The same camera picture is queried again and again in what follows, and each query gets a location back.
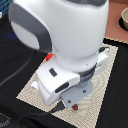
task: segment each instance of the placemat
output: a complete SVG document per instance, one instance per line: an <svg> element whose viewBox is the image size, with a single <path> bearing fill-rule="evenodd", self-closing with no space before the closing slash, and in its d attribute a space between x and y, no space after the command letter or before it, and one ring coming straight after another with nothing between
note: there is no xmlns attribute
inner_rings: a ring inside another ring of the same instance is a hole
<svg viewBox="0 0 128 128"><path fill-rule="evenodd" d="M102 73L92 79L94 91L87 97L82 99L80 102L78 102L79 109L77 111L73 110L72 108L64 109L63 111L53 113L53 116L58 117L78 128L95 128L113 63L118 50L118 48L115 46L107 44L102 44L102 46L110 47L110 52L108 54L108 65ZM31 87L33 81L38 81L36 73L33 74L28 83L18 94L17 98L43 111L51 110L58 103L58 101L51 106L45 106L38 91L35 88Z"/></svg>

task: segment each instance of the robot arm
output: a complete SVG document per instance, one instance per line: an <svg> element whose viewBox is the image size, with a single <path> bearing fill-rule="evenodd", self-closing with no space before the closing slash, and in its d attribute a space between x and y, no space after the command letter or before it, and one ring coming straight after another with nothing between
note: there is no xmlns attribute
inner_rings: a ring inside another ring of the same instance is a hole
<svg viewBox="0 0 128 128"><path fill-rule="evenodd" d="M93 91L92 77L107 66L109 49L99 53L107 18L108 0L14 0L10 5L9 19L19 40L54 53L36 72L45 105L62 98L71 107Z"/></svg>

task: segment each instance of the gray robot part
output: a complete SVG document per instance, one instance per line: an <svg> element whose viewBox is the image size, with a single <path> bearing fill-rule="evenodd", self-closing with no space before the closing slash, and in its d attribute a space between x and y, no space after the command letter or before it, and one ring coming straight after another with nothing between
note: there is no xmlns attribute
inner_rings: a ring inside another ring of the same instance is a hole
<svg viewBox="0 0 128 128"><path fill-rule="evenodd" d="M74 104L78 103L81 99L85 98L93 92L93 84L91 80L79 83L71 87L61 94L62 100L67 108L71 108Z"/></svg>

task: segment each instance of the cable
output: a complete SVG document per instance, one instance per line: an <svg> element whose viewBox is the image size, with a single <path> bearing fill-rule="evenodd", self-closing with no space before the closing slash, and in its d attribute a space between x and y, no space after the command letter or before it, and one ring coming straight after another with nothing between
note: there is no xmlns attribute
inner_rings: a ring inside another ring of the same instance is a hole
<svg viewBox="0 0 128 128"><path fill-rule="evenodd" d="M17 75L18 73L20 73L28 64L29 62L33 59L33 57L35 56L36 51L34 51L31 56L29 57L29 59L27 60L27 62L21 66L16 72L14 72L13 74L11 74L10 76L8 76L7 78L5 78L2 82L0 82L0 87L6 83L7 81L9 81L11 78L13 78L15 75Z"/></svg>
<svg viewBox="0 0 128 128"><path fill-rule="evenodd" d="M63 110L65 108L65 105L63 104L63 101L60 101L52 110L50 110L49 112L44 112L44 113L30 113L27 114L25 116L21 116L16 122L15 124L11 127L14 128L16 126L16 124L21 121L22 119L26 118L26 117L40 117L40 116L44 116L50 113L54 113L57 112L59 110Z"/></svg>

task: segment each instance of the table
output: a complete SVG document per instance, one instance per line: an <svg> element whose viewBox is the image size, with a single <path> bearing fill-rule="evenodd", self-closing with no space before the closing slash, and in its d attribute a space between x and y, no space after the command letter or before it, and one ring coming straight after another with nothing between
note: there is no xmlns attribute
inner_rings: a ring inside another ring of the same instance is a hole
<svg viewBox="0 0 128 128"><path fill-rule="evenodd" d="M104 39L105 44L118 47L117 56L109 79L96 128L128 127L128 45ZM0 28L0 81L22 66L33 50L25 47L14 35L9 22ZM17 76L0 88L0 104L14 113L25 115L41 110L16 99L47 54L37 52L31 63ZM52 116L33 118L50 128L75 128Z"/></svg>

